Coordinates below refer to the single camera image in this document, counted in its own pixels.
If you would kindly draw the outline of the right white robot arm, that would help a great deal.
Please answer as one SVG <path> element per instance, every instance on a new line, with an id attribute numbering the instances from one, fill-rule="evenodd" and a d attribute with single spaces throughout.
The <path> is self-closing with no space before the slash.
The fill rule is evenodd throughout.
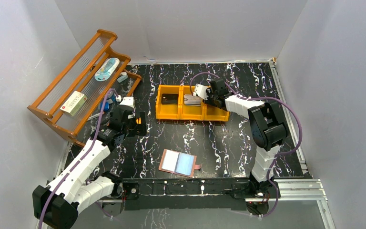
<path id="1" fill-rule="evenodd" d="M 255 164 L 250 178 L 250 193 L 260 198 L 268 191 L 266 182 L 272 181 L 271 169 L 278 151 L 289 136 L 283 102 L 272 97 L 246 98 L 231 92 L 223 79 L 196 84 L 194 95 L 211 106 L 235 113 L 249 120 L 253 141 L 256 143 Z"/>

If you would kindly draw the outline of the pink leather card holder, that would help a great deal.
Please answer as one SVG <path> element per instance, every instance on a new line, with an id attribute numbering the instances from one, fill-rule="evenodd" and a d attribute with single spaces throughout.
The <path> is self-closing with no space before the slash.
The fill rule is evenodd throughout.
<path id="1" fill-rule="evenodd" d="M 164 149 L 159 170 L 184 177 L 193 177 L 195 170 L 200 170 L 202 165 L 196 164 L 197 156 Z"/>

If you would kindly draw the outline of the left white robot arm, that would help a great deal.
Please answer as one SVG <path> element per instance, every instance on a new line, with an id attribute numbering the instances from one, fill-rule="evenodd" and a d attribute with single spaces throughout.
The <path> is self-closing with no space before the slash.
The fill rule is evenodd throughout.
<path id="1" fill-rule="evenodd" d="M 110 171 L 93 181 L 94 169 L 120 146 L 124 139 L 146 135 L 145 112 L 135 112 L 135 100 L 122 98 L 107 120 L 99 126 L 82 151 L 53 181 L 37 186 L 32 193 L 34 216 L 41 229 L 46 224 L 53 229 L 70 229 L 78 215 L 103 197 L 120 198 L 125 194 L 122 178 Z"/>

